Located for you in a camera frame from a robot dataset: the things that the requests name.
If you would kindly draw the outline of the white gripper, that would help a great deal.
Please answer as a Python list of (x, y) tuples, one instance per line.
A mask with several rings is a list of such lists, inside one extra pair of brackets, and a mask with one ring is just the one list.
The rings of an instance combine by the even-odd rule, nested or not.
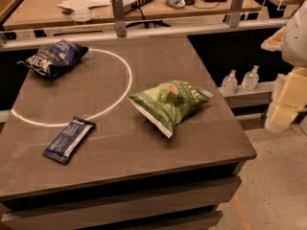
[[(280, 28), (261, 44), (266, 51), (281, 51), (285, 28)], [(265, 129), (281, 132), (295, 120), (307, 105), (307, 68), (295, 67), (288, 75), (278, 74), (267, 111)]]

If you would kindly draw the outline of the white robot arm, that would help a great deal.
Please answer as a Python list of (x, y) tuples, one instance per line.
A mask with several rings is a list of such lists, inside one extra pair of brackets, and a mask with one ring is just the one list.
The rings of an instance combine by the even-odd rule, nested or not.
[(280, 51), (282, 59), (294, 67), (287, 75), (277, 75), (266, 114), (265, 129), (280, 132), (288, 128), (307, 105), (307, 1), (286, 26), (261, 44), (261, 48)]

